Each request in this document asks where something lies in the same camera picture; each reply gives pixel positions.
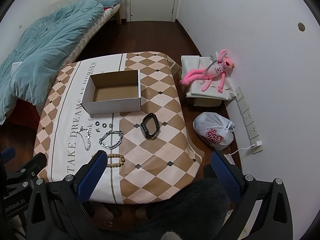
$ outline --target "red logo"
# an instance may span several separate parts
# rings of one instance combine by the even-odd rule
[[[214,128],[211,128],[210,131],[207,131],[205,135],[209,140],[212,140],[216,144],[220,144],[224,140],[224,138],[221,135],[219,135],[217,133],[217,130]]]

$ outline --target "fitness tracker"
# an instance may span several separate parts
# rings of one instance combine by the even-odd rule
[[[149,130],[146,126],[146,121],[150,118],[153,118],[153,121],[155,121],[155,125],[156,125],[156,131],[153,133],[153,134],[150,134],[149,133]],[[142,130],[142,133],[143,135],[145,136],[146,139],[151,139],[153,138],[154,136],[156,136],[156,134],[159,132],[160,130],[160,125],[159,125],[159,122],[158,122],[158,119],[156,117],[156,115],[154,113],[150,113],[150,114],[147,114],[144,118],[143,118],[143,121],[141,123],[141,130]]]

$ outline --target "silver bolt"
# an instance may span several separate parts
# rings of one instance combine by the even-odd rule
[[[250,174],[244,176],[244,178],[245,178],[247,181],[253,181],[253,177],[252,177]]]
[[[282,180],[281,179],[276,179],[276,184],[281,185],[282,184]]]
[[[66,181],[71,181],[71,180],[73,180],[73,175],[67,175],[64,179]]]
[[[42,182],[43,182],[43,179],[38,179],[36,183],[37,183],[37,185],[41,185]]]

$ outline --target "round hole in wall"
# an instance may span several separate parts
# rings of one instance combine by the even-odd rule
[[[303,23],[298,23],[298,29],[302,32],[304,32],[306,30],[306,27],[304,26]]]

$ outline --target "white cable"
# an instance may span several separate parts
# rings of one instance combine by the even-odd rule
[[[241,148],[241,149],[239,149],[239,150],[247,150],[247,149],[252,148],[253,146],[255,146],[255,144],[250,145],[248,148]]]

